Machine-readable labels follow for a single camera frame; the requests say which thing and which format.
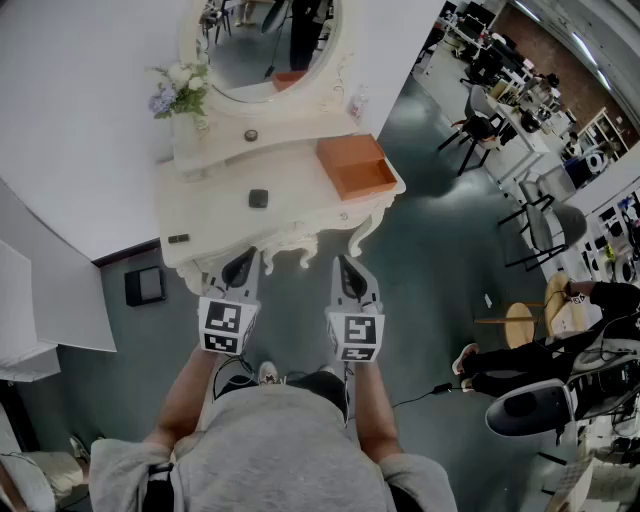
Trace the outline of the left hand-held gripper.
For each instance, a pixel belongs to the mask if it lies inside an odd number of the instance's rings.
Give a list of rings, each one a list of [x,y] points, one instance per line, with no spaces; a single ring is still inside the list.
[[[227,260],[210,273],[210,289],[199,299],[200,347],[241,355],[256,324],[261,256],[256,247]]]

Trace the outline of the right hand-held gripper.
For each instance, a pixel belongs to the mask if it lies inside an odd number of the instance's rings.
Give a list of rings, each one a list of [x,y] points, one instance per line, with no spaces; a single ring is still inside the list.
[[[348,255],[334,258],[331,278],[333,304],[345,301],[358,304],[329,307],[325,311],[327,332],[334,355],[340,362],[374,362],[381,350],[385,315],[378,281],[360,262]]]

